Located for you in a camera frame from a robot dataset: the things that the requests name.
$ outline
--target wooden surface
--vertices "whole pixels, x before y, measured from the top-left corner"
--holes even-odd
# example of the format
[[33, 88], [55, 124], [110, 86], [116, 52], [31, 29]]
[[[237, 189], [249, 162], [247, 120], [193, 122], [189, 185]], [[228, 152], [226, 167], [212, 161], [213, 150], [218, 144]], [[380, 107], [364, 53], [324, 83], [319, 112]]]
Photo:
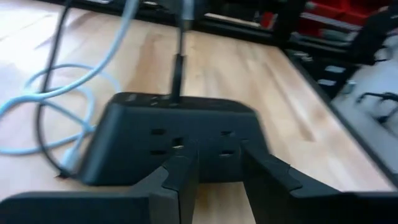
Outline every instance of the wooden surface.
[[[21, 94], [24, 81], [44, 68], [59, 10], [60, 6], [42, 2], [0, 0], [0, 103]], [[116, 16], [72, 10], [58, 63], [95, 65], [118, 27]], [[124, 91], [167, 93], [176, 42], [174, 28], [134, 21], [106, 71]], [[227, 98], [252, 106], [272, 153], [280, 159], [342, 191], [394, 190], [279, 49], [191, 32], [187, 55], [184, 95]], [[53, 84], [70, 83], [84, 73], [59, 70]], [[97, 123], [113, 89], [100, 77], [86, 86], [96, 95], [93, 123]], [[86, 110], [78, 93], [53, 100], [81, 115]], [[1, 146], [34, 145], [34, 108], [34, 104], [21, 105], [2, 118]], [[46, 110], [44, 123], [48, 141], [80, 131], [51, 110]], [[53, 153], [59, 158], [65, 148]], [[0, 200], [30, 190], [98, 190], [54, 179], [55, 172], [40, 155], [0, 156], [0, 166]], [[243, 185], [201, 185], [194, 223], [254, 223]]]

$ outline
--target white cable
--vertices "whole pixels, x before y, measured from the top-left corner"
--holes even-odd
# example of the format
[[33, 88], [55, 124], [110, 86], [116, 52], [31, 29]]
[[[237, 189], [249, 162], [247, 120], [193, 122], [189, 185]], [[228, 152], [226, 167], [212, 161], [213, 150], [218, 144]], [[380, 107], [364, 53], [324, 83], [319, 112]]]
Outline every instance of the white cable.
[[[114, 57], [115, 53], [118, 51], [118, 48], [121, 45], [121, 42], [123, 41], [124, 36], [126, 35], [126, 32], [129, 28], [130, 20], [135, 16], [137, 12], [137, 8], [139, 5], [138, 0], [127, 0], [126, 5], [124, 7], [122, 19], [121, 19], [121, 26], [116, 34], [114, 41], [111, 45], [110, 50], [106, 54], [105, 58], [100, 61], [100, 63], [96, 67], [90, 67], [87, 65], [82, 65], [82, 64], [76, 64], [76, 63], [66, 63], [66, 64], [61, 64], [61, 65], [56, 65], [52, 68], [52, 70], [56, 70], [59, 68], [66, 68], [66, 67], [75, 67], [75, 68], [84, 68], [90, 70], [86, 75], [83, 77], [79, 78], [77, 81], [74, 81], [73, 83], [67, 85], [67, 86], [60, 86], [57, 88], [52, 88], [49, 92], [46, 93], [37, 93], [35, 91], [32, 91], [30, 86], [31, 84], [39, 78], [41, 75], [45, 74], [47, 71], [42, 70], [36, 74], [33, 74], [25, 83], [24, 85], [24, 94], [22, 96], [18, 96], [15, 98], [10, 99], [9, 101], [5, 102], [2, 106], [0, 106], [0, 119], [7, 113], [9, 109], [12, 107], [19, 105], [21, 103], [28, 103], [28, 102], [41, 102], [47, 106], [50, 106], [51, 108], [61, 112], [61, 114], [64, 114], [65, 116], [69, 117], [70, 119], [74, 120], [78, 124], [80, 124], [83, 128], [82, 132], [69, 136], [65, 139], [51, 142], [50, 144], [46, 145], [47, 149], [53, 149], [59, 146], [62, 146], [66, 143], [76, 141], [74, 146], [70, 149], [67, 150], [67, 152], [64, 155], [64, 161], [67, 161], [68, 158], [73, 157], [72, 160], [76, 160], [76, 155], [78, 155], [78, 150], [80, 147], [80, 144], [83, 141], [83, 138], [87, 135], [92, 133], [95, 130], [95, 126], [92, 126], [90, 124], [90, 119], [93, 116], [94, 113], [94, 108], [95, 108], [95, 98], [92, 94], [92, 92], [87, 89], [83, 88], [81, 85], [87, 82], [88, 80], [92, 79], [94, 76], [97, 74], [100, 74], [101, 76], [105, 77], [108, 79], [116, 92], [121, 91], [121, 87], [119, 83], [110, 75], [102, 72], [105, 66], [109, 63], [109, 61]], [[61, 106], [47, 100], [51, 97], [59, 96], [62, 95], [68, 91], [71, 90], [78, 90], [82, 92], [87, 100], [88, 100], [88, 109], [86, 112], [86, 115], [84, 119], [79, 118], [77, 115], [73, 114], [72, 112], [66, 110], [65, 108], [62, 108]], [[38, 147], [32, 147], [28, 149], [10, 149], [10, 148], [5, 148], [5, 147], [0, 147], [0, 154], [6, 154], [6, 155], [26, 155], [26, 154], [33, 154], [40, 152], [40, 149]]]

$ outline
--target red storage bin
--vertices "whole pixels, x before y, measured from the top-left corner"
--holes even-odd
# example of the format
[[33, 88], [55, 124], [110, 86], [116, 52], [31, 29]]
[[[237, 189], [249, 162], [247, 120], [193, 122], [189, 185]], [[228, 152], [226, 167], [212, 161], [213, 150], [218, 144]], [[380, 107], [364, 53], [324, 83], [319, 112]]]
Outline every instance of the red storage bin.
[[319, 37], [321, 35], [321, 29], [325, 28], [325, 26], [326, 25], [321, 22], [312, 21], [309, 19], [300, 19], [297, 27], [297, 32], [299, 34]]
[[391, 2], [392, 0], [344, 0], [345, 13], [339, 20], [363, 26], [372, 13]]
[[325, 16], [334, 19], [345, 11], [345, 0], [311, 0], [315, 4], [314, 9], [307, 9], [306, 12]]

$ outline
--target power cord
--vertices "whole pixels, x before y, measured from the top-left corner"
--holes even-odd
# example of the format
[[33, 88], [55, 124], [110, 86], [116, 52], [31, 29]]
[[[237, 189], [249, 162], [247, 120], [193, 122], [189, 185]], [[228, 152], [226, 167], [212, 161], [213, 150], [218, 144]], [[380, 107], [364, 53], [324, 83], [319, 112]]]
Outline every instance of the power cord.
[[[76, 162], [78, 160], [79, 147], [80, 147], [81, 143], [83, 142], [83, 138], [87, 134], [90, 134], [95, 130], [95, 127], [89, 123], [89, 121], [93, 115], [93, 112], [94, 112], [94, 96], [91, 91], [89, 91], [86, 88], [83, 88], [81, 85], [84, 84], [85, 82], [87, 82], [88, 80], [92, 79], [93, 77], [95, 77], [97, 74], [100, 74], [104, 78], [107, 78], [113, 84], [116, 92], [121, 91], [121, 87], [120, 87], [119, 83], [112, 76], [102, 72], [102, 70], [109, 63], [109, 61], [114, 57], [115, 53], [117, 52], [118, 48], [120, 47], [121, 42], [129, 28], [130, 20], [135, 16], [135, 14], [137, 12], [139, 0], [127, 0], [126, 1], [126, 5], [124, 7], [124, 11], [123, 11], [123, 15], [122, 15], [121, 27], [115, 36], [114, 42], [112, 43], [110, 50], [106, 54], [105, 58], [102, 59], [102, 61], [100, 61], [100, 63], [97, 64], [96, 67], [90, 67], [87, 65], [76, 64], [76, 63], [66, 63], [66, 64], [54, 66], [55, 59], [56, 59], [57, 52], [58, 52], [58, 45], [59, 45], [60, 38], [62, 35], [63, 23], [67, 17], [67, 14], [71, 7], [72, 1], [73, 0], [65, 1], [65, 8], [64, 8], [62, 15], [60, 17], [60, 20], [58, 22], [57, 31], [56, 31], [55, 38], [54, 38], [54, 44], [52, 47], [52, 51], [50, 53], [50, 58], [49, 58], [47, 68], [36, 73], [36, 74], [33, 74], [31, 76], [31, 78], [28, 79], [28, 81], [24, 85], [25, 93], [22, 96], [12, 98], [0, 107], [0, 118], [1, 118], [2, 116], [5, 115], [5, 113], [9, 109], [11, 109], [21, 103], [27, 103], [27, 102], [40, 103], [39, 106], [37, 107], [37, 111], [35, 114], [36, 115], [35, 116], [35, 118], [36, 118], [35, 119], [36, 138], [37, 138], [37, 142], [38, 142], [39, 146], [29, 148], [29, 149], [8, 149], [8, 148], [0, 147], [0, 154], [17, 156], [17, 155], [26, 155], [26, 154], [36, 153], [36, 152], [42, 152], [43, 155], [46, 157], [46, 159], [50, 162], [50, 164], [60, 172], [60, 175], [62, 177], [76, 178], [75, 174], [73, 174], [70, 171], [73, 169], [74, 165], [76, 164]], [[86, 75], [84, 75], [83, 77], [78, 79], [77, 81], [74, 81], [73, 83], [71, 83], [67, 86], [48, 88], [49, 80], [52, 76], [52, 71], [59, 69], [59, 68], [65, 68], [65, 67], [84, 68], [84, 69], [88, 69], [90, 71]], [[44, 78], [44, 82], [42, 83], [40, 92], [37, 93], [37, 92], [32, 91], [30, 89], [31, 84], [43, 74], [45, 74], [45, 78]], [[78, 91], [82, 92], [88, 99], [88, 102], [89, 102], [88, 103], [88, 112], [85, 115], [84, 119], [79, 118], [77, 115], [66, 110], [65, 108], [62, 108], [61, 106], [47, 100], [49, 98], [67, 93], [71, 90], [78, 90]], [[79, 123], [80, 125], [82, 125], [83, 131], [81, 133], [78, 133], [73, 136], [69, 136], [60, 141], [52, 142], [48, 145], [45, 145], [44, 137], [42, 134], [41, 122], [40, 122], [41, 117], [42, 117], [43, 105], [50, 106], [51, 108], [61, 112], [61, 114], [64, 114], [65, 116], [68, 116], [70, 119]], [[75, 145], [72, 148], [68, 149], [67, 152], [64, 154], [63, 161], [61, 162], [62, 165], [58, 164], [58, 162], [56, 162], [55, 159], [49, 154], [49, 149], [53, 149], [53, 148], [62, 146], [64, 144], [72, 142], [72, 141], [76, 141]]]

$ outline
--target black cable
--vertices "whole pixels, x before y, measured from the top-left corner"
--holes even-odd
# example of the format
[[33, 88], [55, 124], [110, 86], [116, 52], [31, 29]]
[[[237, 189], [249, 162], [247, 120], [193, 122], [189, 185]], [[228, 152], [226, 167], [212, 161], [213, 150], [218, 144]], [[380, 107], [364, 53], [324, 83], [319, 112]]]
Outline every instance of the black cable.
[[[57, 58], [57, 54], [58, 54], [59, 42], [60, 42], [60, 39], [62, 36], [63, 23], [65, 22], [65, 19], [67, 18], [69, 9], [72, 6], [72, 1], [73, 0], [66, 0], [64, 3], [65, 8], [63, 9], [61, 18], [58, 21], [57, 30], [55, 33], [52, 49], [50, 52], [50, 58], [49, 58], [48, 64], [47, 64], [47, 72], [44, 76], [44, 81], [42, 82], [42, 86], [40, 89], [41, 93], [47, 92], [47, 87], [49, 85], [50, 78], [52, 76], [52, 67], [54, 66], [55, 59]], [[36, 116], [35, 116], [35, 130], [36, 130], [35, 136], [36, 136], [37, 144], [39, 145], [39, 149], [43, 153], [46, 160], [48, 160], [48, 162], [60, 172], [60, 177], [75, 178], [76, 177], [75, 174], [72, 174], [71, 172], [62, 168], [58, 164], [58, 162], [53, 158], [53, 156], [50, 155], [49, 150], [47, 149], [47, 147], [44, 144], [44, 135], [43, 135], [42, 126], [41, 126], [43, 107], [44, 107], [44, 105], [42, 103], [40, 103], [38, 105], [38, 107], [36, 109]]]

